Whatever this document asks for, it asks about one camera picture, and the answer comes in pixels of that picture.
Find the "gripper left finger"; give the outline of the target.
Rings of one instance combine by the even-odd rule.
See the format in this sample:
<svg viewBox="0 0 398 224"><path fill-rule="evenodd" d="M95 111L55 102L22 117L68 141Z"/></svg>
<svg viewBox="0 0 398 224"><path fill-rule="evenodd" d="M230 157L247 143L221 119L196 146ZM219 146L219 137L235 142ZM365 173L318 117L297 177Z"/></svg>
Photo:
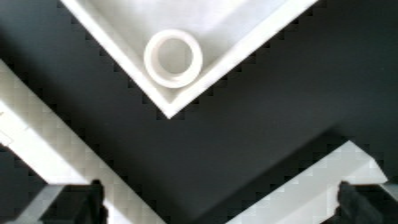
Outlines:
<svg viewBox="0 0 398 224"><path fill-rule="evenodd" d="M107 224L103 200L98 180L87 185L48 185L11 224Z"/></svg>

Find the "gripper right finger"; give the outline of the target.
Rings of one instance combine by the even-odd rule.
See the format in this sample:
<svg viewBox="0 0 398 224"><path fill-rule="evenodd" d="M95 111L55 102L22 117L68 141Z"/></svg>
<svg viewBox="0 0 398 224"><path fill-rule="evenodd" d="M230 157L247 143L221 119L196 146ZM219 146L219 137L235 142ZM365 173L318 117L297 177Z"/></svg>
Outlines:
<svg viewBox="0 0 398 224"><path fill-rule="evenodd" d="M324 224L398 224L398 183L340 184L338 208Z"/></svg>

